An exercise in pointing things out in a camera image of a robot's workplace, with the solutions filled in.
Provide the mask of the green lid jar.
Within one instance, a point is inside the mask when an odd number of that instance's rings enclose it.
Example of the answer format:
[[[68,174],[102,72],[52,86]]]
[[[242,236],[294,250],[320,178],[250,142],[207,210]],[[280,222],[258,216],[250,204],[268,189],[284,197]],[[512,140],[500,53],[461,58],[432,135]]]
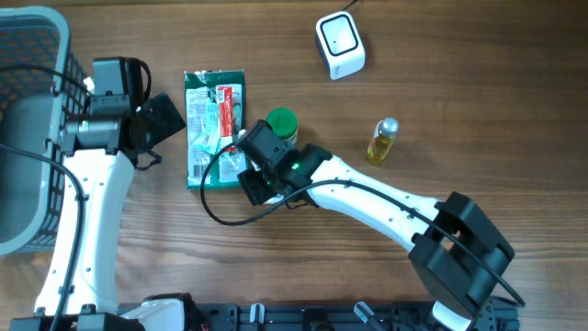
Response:
[[[289,108],[275,108],[269,112],[266,121],[273,132],[282,140],[295,144],[298,140],[298,118]]]

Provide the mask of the yellow dish soap bottle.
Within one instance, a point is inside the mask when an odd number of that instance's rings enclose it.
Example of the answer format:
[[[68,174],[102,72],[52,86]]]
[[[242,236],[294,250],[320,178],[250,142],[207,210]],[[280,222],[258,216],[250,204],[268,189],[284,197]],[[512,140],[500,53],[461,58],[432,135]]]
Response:
[[[399,122],[394,118],[381,120],[367,147],[367,160],[373,165],[380,165],[395,143],[399,131]]]

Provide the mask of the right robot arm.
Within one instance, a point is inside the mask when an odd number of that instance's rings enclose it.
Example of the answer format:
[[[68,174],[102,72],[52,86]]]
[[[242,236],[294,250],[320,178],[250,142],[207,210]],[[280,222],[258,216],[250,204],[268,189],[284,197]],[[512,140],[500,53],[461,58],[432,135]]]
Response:
[[[317,145],[282,140],[264,120],[236,141],[254,168],[239,175],[254,205],[280,195],[337,211],[386,235],[408,253],[433,296],[424,324],[445,330],[499,329],[493,290],[515,252],[471,198],[421,197],[356,171]]]

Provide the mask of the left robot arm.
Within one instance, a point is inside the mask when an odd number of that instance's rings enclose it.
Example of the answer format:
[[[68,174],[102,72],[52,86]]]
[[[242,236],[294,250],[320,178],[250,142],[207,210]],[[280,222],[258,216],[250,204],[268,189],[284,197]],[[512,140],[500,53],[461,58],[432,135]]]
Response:
[[[186,124],[165,93],[151,95],[148,65],[136,58],[96,59],[95,89],[63,127],[66,177],[57,242],[35,313],[13,330],[146,330],[140,314],[118,313],[115,284],[122,207],[141,154]]]

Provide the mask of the green sponge pack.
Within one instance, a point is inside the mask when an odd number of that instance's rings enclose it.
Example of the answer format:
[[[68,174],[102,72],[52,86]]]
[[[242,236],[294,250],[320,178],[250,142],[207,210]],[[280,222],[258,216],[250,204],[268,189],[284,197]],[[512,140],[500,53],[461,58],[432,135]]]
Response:
[[[244,71],[186,72],[187,188],[232,188],[250,167],[236,148],[222,151],[244,133]]]

